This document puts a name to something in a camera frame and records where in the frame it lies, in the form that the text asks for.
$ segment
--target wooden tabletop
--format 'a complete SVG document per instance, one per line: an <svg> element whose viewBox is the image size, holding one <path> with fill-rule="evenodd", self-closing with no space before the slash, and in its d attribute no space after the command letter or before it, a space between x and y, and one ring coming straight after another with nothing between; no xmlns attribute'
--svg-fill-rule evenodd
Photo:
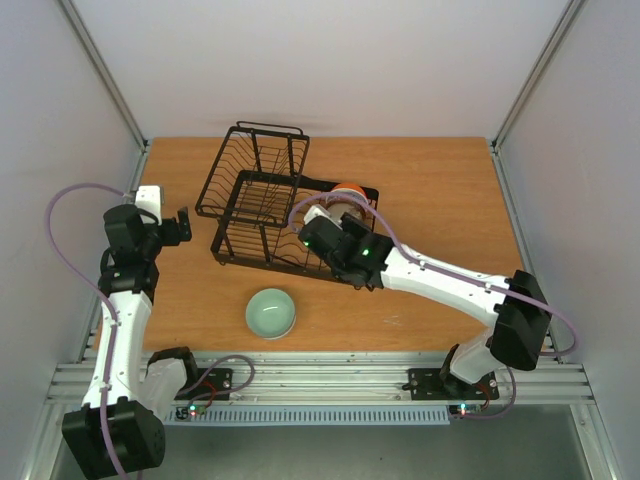
<svg viewBox="0 0 640 480"><path fill-rule="evenodd" d="M189 207L193 240L158 258L146 350L448 350L481 331L465 314L415 295L219 265L210 252L217 222L193 208L220 145L212 138L153 141L142 183L164 186L164 216ZM426 255L502 275L520 266L484 139L313 138L304 173L379 190L378 210ZM296 305L295 327L280 340L256 337L244 319L251 296L268 287L287 291Z"/></svg>

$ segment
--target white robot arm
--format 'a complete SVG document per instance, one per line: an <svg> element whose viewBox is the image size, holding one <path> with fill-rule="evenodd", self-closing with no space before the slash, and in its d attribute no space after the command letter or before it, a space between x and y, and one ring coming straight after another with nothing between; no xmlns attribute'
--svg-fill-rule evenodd
<svg viewBox="0 0 640 480"><path fill-rule="evenodd" d="M140 358L151 315L163 247L191 240L186 208L175 218L161 216L162 191L140 187L135 203L104 214L109 248L100 264L98 286L117 313L103 305L103 329L96 367L81 409L64 416L62 434L87 478L114 475L100 424L104 372L109 369L106 409L109 437L127 472L157 467L165 452L162 420L178 391L197 380L197 366L187 347L156 352L146 376ZM117 322L117 332L111 328ZM112 336L115 343L110 347Z"/></svg>
<svg viewBox="0 0 640 480"><path fill-rule="evenodd" d="M420 295L461 310L486 326L477 337L455 345L443 365L443 389L453 398L465 385L476 384L503 365L520 370L536 367L549 315L461 278L480 280L476 282L479 285L497 285L545 302L532 275L516 271L508 279L473 272L402 246L405 254L418 260L411 262L389 237L372 232L349 214L336 220L319 205L309 209L304 222L298 238L331 267L337 279L356 288L389 288Z"/></svg>

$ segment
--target metal wire basket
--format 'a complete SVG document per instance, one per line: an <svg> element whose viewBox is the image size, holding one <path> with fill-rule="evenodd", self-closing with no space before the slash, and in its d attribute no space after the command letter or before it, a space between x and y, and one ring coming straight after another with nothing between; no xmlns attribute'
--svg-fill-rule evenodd
<svg viewBox="0 0 640 480"><path fill-rule="evenodd" d="M296 127L238 122L229 129L196 204L198 215L218 220L211 244L218 262L333 280L287 227L296 203L338 185L302 175L308 148ZM376 208L378 191L363 190ZM308 208L296 213L296 224ZM365 221L373 229L373 216Z"/></svg>
<svg viewBox="0 0 640 480"><path fill-rule="evenodd" d="M308 149L309 137L297 127L238 122L211 167L197 214L286 226Z"/></svg>

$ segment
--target metal bracket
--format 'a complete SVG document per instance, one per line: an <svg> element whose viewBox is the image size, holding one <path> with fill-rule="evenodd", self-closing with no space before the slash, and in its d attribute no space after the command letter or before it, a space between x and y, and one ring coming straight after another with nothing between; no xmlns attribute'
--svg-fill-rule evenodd
<svg viewBox="0 0 640 480"><path fill-rule="evenodd" d="M440 379L439 368L411 368L407 373L409 383L403 385L402 389L411 393L411 400L463 400L465 402L486 400L485 393L473 385L469 385L459 398L451 398ZM486 389L490 400L500 398L498 382L493 372L482 377L478 384Z"/></svg>
<svg viewBox="0 0 640 480"><path fill-rule="evenodd" d="M199 368L197 378L200 378L202 375L204 375L204 372L206 371L206 368ZM233 385L233 370L230 368L214 368L209 372L209 375L207 375L206 381L213 386L216 392L229 390ZM211 393L211 390L207 386L201 384L190 391L188 394L180 396L179 398L177 398L177 400L191 400L192 398L197 397L198 395L204 395L205 393ZM218 395L216 393L216 396L213 398L214 402L228 400L228 393L223 395Z"/></svg>

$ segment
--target purple cable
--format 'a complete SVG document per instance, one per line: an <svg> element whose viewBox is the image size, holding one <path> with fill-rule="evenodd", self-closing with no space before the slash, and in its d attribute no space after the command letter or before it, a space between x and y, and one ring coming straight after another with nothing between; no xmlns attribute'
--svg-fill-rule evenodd
<svg viewBox="0 0 640 480"><path fill-rule="evenodd" d="M121 190L116 188L109 187L107 185L102 185L100 183L77 183L75 185L71 185L67 188L63 188L58 193L56 193L53 198L49 201L47 208L44 214L44 223L45 223L45 235L47 237L47 241L49 245L58 256L60 261L69 269L71 273L76 275L80 280L82 280L86 285L89 286L91 290L93 290L98 298L105 304L107 310L109 310L109 314L111 318L114 320L113 325L111 326L111 336L109 337L109 343L107 347L107 357L104 364L104 373L102 375L102 381L108 385L111 375L111 365L113 363L113 352L116 346L116 335L118 333L118 314L116 312L115 307L109 300L109 298L102 293L102 291L91 281L89 280L80 270L74 267L69 260L63 255L62 251L56 244L56 241L53 238L53 233L51 231L51 214L53 212L53 208L56 203L64 197L67 193L73 192L75 190L81 190L85 188L93 188L98 190L104 190L106 192L111 192L121 197L126 197L127 194ZM123 479L129 479L127 472L125 472L122 464L120 463L120 459L118 458L118 454L113 446L113 440L111 439L111 434L109 432L109 424L107 421L107 399L109 395L109 387L103 387L100 390L100 429L102 430L102 438L104 440L105 447L107 448L107 452L109 453L109 458L113 463L113 467L116 469L118 475ZM138 480L142 479L142 472L138 472Z"/></svg>
<svg viewBox="0 0 640 480"><path fill-rule="evenodd" d="M574 352L579 347L580 336L578 335L578 331L574 327L573 323L567 317L565 317L561 312L547 305L544 302L528 297L521 293L514 292L513 290L509 290L507 288L499 287L498 285L493 285L493 284L487 285L486 282L483 282L482 280L478 280L472 277L467 277L466 275L462 275L461 273L452 272L451 270L447 270L446 268L440 267L438 265L433 265L431 263L427 263L426 261L420 261L419 259L414 258L409 252L407 252L404 249L404 246L402 245L402 243L400 243L400 240L398 240L398 237L396 236L395 232L393 231L391 226L387 223L387 221L382 217L380 212L378 212L375 208L373 208L364 200L361 200L360 198L357 198L354 195L348 195L348 194L336 193L336 192L324 192L324 193L317 193L315 195L311 195L310 197L307 197L304 200L301 200L291 209L291 212L289 213L289 219L288 219L289 227L294 232L296 233L299 232L300 229L296 228L296 226L293 223L295 215L296 213L298 213L298 210L300 210L300 208L302 208L304 205L308 203L323 200L323 199L328 200L329 198L339 198L342 200L349 200L350 202L357 203L362 208L364 208L367 212L373 215L382 224L382 226L385 228L385 230L389 234L389 237L391 237L393 244L398 249L398 252L400 252L400 255L402 255L407 261L415 265L418 265L420 268L428 268L429 270L432 270L436 273L440 273L442 275L446 275L456 280L469 283L479 288L483 288L483 289L488 288L490 290L493 290L494 292L501 293L502 295L506 295L511 298L515 298L516 300L520 300L522 302L533 305L534 307L537 307L541 310L544 310L545 312L550 313L553 316L558 317L560 320L562 320L562 322L564 322L567 328L571 331L571 334L573 335L573 344L566 350L562 350L560 352L540 352L540 356L558 357L560 355L567 355L569 353Z"/></svg>
<svg viewBox="0 0 640 480"><path fill-rule="evenodd" d="M219 392L216 392L216 395L226 395L228 393L239 392L243 388L247 388L249 385L251 385L251 382L253 382L253 378L256 376L256 367L253 364L253 361L249 357L246 357L246 356L240 355L240 354L233 354L233 355L227 355L226 357L219 358L218 360L213 362L211 364L211 366L209 366L209 368L207 368L205 370L205 372L200 376L200 378L198 379L198 381L196 383L194 383L190 387L187 387L187 388L184 388L184 389L180 390L178 392L178 395L186 395L187 393L191 392L198 385L200 385L202 382L205 381L205 379L207 378L207 375L209 375L209 372L211 372L211 370L216 368L221 363L228 362L229 360L234 360L234 359L238 359L238 360L242 360L243 362L246 362L246 364L249 366L249 370L250 370L249 378L242 385L239 385L239 386L233 387L233 388L229 388L228 390L221 390ZM210 396L209 393L198 395L197 397L192 398L191 402L193 402L195 400L199 400L200 398L206 398L206 397L209 397L209 396Z"/></svg>

